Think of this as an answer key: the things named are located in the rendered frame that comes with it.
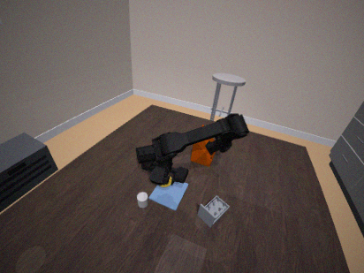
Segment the white cylinder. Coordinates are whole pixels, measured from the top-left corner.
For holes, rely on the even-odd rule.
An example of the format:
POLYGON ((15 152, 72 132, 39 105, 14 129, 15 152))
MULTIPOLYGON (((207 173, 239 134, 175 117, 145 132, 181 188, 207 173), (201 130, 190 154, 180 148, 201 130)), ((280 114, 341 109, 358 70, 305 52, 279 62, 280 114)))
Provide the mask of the white cylinder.
POLYGON ((148 195, 146 193, 138 193, 137 201, 140 208, 145 208, 148 205, 148 195))

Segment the light blue flat mat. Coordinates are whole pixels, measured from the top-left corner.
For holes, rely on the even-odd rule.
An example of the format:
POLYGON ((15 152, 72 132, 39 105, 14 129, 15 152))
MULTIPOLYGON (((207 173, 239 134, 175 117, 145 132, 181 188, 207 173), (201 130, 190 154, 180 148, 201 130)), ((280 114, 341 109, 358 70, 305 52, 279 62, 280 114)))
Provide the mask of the light blue flat mat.
POLYGON ((189 184, 174 182, 172 186, 157 186, 153 193, 148 197, 165 207, 176 210, 189 184))

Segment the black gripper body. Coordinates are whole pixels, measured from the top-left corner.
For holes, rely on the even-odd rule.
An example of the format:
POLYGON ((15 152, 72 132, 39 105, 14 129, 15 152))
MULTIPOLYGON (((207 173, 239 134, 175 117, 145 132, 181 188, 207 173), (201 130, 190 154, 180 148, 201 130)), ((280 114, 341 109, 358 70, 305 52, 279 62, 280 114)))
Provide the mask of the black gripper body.
POLYGON ((154 165, 155 165, 154 162, 157 163, 160 167, 163 167, 163 166, 168 167, 169 172, 173 173, 173 175, 174 175, 173 177, 177 182, 182 183, 182 184, 185 183, 189 170, 182 168, 182 167, 179 167, 177 169, 171 168, 173 165, 172 158, 166 162, 162 162, 162 161, 145 162, 145 163, 141 164, 141 168, 146 171, 153 170, 154 165))

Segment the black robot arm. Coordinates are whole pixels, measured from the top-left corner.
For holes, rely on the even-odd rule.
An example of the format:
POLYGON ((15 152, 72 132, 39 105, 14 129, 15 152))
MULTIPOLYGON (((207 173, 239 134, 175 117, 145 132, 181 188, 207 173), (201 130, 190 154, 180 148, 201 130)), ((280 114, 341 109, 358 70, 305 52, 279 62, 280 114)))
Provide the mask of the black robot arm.
MULTIPOLYGON (((152 145, 136 148, 136 154, 139 163, 155 160, 157 162, 166 162, 182 152, 187 146, 212 138, 216 138, 216 140, 209 141, 205 145, 210 155, 219 150, 221 153, 224 153, 230 149, 233 140, 244 138, 248 133, 243 114, 231 113, 213 124, 205 125, 186 133, 164 133, 154 138, 152 145)), ((151 183, 159 186, 168 184, 170 179, 168 167, 160 167, 155 163, 152 171, 150 176, 151 183)))

